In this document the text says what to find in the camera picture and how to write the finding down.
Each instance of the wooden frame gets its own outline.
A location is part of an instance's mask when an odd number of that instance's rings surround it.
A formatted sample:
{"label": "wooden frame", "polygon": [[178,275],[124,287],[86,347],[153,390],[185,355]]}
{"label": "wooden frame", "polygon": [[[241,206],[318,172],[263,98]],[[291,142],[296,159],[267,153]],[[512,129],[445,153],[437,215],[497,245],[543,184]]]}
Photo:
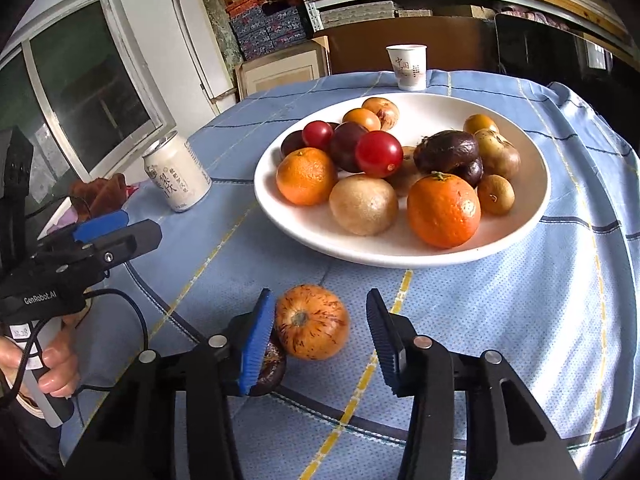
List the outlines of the wooden frame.
{"label": "wooden frame", "polygon": [[326,36],[236,66],[240,100],[281,84],[311,81],[330,74]]}
{"label": "wooden frame", "polygon": [[619,28],[615,23],[610,22],[603,16],[597,15],[595,12],[591,12],[589,9],[583,6],[573,3],[571,0],[540,0],[540,1],[551,4],[551,5],[555,5],[556,7],[560,7],[561,9],[568,10],[569,12],[577,14],[581,18],[584,18],[585,20],[589,20],[591,23],[595,23],[596,25],[599,25],[610,34],[613,34],[615,37],[620,38],[620,40],[626,41],[627,33],[621,28]]}

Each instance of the mandarin orange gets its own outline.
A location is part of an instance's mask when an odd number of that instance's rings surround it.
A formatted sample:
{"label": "mandarin orange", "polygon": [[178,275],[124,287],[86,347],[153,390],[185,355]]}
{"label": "mandarin orange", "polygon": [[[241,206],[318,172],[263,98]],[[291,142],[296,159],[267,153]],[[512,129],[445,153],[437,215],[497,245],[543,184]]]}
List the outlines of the mandarin orange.
{"label": "mandarin orange", "polygon": [[276,170],[276,184],[295,205],[316,205],[329,200],[338,173],[329,155],[317,148],[289,153]]}
{"label": "mandarin orange", "polygon": [[424,242],[451,249],[468,241],[480,224],[480,202],[460,177],[433,172],[409,190],[409,226]]}

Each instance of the window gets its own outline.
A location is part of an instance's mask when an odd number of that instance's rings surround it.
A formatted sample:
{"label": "window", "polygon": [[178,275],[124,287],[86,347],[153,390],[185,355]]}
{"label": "window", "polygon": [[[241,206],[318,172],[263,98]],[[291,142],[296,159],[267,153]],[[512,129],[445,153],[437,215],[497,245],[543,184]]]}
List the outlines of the window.
{"label": "window", "polygon": [[34,145],[35,203],[110,176],[175,126],[120,0],[64,0],[14,33],[0,56],[0,126],[14,124]]}
{"label": "window", "polygon": [[584,42],[587,46],[587,64],[589,68],[596,68],[599,70],[611,70],[612,56],[608,50],[604,50],[601,46],[591,41]]}
{"label": "window", "polygon": [[[0,129],[11,126],[18,126],[33,145],[30,196],[25,204],[30,213],[54,196],[67,193],[78,175],[51,135],[20,51],[0,68]],[[36,217],[28,222],[28,238],[36,237],[45,221]]]}

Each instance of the brown cloth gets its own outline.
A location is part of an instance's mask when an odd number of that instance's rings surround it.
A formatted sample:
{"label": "brown cloth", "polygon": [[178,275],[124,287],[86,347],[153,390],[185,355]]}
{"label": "brown cloth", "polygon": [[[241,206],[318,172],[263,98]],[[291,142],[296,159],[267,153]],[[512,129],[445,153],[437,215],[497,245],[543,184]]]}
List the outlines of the brown cloth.
{"label": "brown cloth", "polygon": [[[88,184],[76,180],[69,189],[69,194],[84,198],[89,205],[91,218],[113,213],[120,209],[127,201],[127,183],[124,175],[115,173],[110,179],[96,178]],[[78,221],[89,219],[86,206],[81,200],[71,199],[71,203],[78,212]]]}

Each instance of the white plate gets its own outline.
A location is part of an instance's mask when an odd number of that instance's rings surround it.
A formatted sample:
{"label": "white plate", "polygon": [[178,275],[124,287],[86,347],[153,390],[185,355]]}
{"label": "white plate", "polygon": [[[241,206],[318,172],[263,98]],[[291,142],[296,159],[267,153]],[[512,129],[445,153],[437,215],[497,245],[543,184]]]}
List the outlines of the white plate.
{"label": "white plate", "polygon": [[254,175],[255,196],[262,210],[281,230],[321,253],[379,267],[437,267],[479,260],[522,240],[536,225],[549,202],[551,179],[538,147],[514,123],[488,108],[432,94],[382,94],[400,110],[400,120],[390,133],[403,146],[416,146],[424,136],[442,130],[461,130],[469,115],[486,114],[500,133],[520,152],[520,171],[511,184],[516,195],[513,209],[503,217],[483,215],[476,234],[465,244],[438,250],[423,243],[409,228],[406,199],[400,202],[396,223],[377,236],[361,237],[343,230],[332,217],[328,204],[304,207],[290,204],[275,182],[280,163],[280,145],[295,130],[315,120],[339,123],[343,115],[359,107],[364,98],[344,101],[313,113],[285,130],[262,154]]}

